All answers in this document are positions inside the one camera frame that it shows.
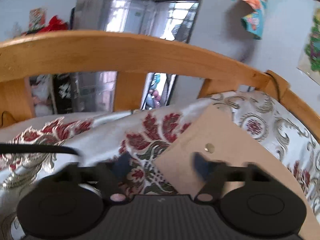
bedspread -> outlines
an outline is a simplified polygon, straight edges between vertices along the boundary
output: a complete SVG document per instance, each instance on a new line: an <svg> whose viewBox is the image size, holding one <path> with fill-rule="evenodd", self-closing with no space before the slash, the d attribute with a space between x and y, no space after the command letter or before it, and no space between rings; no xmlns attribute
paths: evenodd
<svg viewBox="0 0 320 240"><path fill-rule="evenodd" d="M276 100L259 91L225 92L189 105L166 106L151 111L102 114L68 114L35 118L0 130L0 141L64 145L77 149L82 166L131 155L131 171L121 183L128 196L177 194L153 165L204 111L214 104L232 121L278 158L301 185L320 221L320 146L312 134ZM32 183L79 161L62 154L0 156L0 238L20 239L23 232L15 207Z"/></svg>

hanging decoration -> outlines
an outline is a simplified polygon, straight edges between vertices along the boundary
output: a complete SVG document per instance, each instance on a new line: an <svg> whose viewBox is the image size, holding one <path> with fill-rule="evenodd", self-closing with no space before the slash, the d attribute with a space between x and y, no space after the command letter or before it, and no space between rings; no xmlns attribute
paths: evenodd
<svg viewBox="0 0 320 240"><path fill-rule="evenodd" d="M244 28L255 35L255 39L260 40L264 26L265 10L268 0L242 0L248 3L254 12L241 18Z"/></svg>

wooden headboard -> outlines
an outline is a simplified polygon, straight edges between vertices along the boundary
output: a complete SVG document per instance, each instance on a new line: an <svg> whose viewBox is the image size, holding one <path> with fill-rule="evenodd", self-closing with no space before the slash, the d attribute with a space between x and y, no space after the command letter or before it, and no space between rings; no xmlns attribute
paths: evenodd
<svg viewBox="0 0 320 240"><path fill-rule="evenodd" d="M206 49L144 35L61 31L0 43L0 113L9 111L17 121L34 117L27 77L109 70L118 71L114 111L140 108L149 72L205 78L199 97L237 90L245 84L277 98L270 76ZM268 72L279 84L281 104L319 141L319 116L290 90L286 80ZM5 121L6 125L12 123L10 119Z"/></svg>

red cloth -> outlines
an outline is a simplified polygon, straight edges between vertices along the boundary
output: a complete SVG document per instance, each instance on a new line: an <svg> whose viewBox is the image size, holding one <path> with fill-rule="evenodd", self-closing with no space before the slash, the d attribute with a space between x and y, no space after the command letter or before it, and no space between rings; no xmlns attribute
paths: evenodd
<svg viewBox="0 0 320 240"><path fill-rule="evenodd" d="M57 15L55 15L49 21L48 26L39 30L38 33L52 32L52 31L63 31L63 30L67 30L67 29L68 29L68 24L66 22L63 22L61 19L59 19L57 17Z"/></svg>

black round pad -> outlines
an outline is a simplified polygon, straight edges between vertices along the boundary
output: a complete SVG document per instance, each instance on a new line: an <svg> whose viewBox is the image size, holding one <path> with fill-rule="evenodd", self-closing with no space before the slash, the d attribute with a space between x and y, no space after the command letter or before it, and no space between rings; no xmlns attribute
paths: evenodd
<svg viewBox="0 0 320 240"><path fill-rule="evenodd" d="M220 211L231 226L258 237L297 233L307 214L297 195L267 185L230 191L220 200Z"/></svg>
<svg viewBox="0 0 320 240"><path fill-rule="evenodd" d="M78 236L95 226L103 201L71 182L52 182L20 200L17 217L26 234L42 239Z"/></svg>

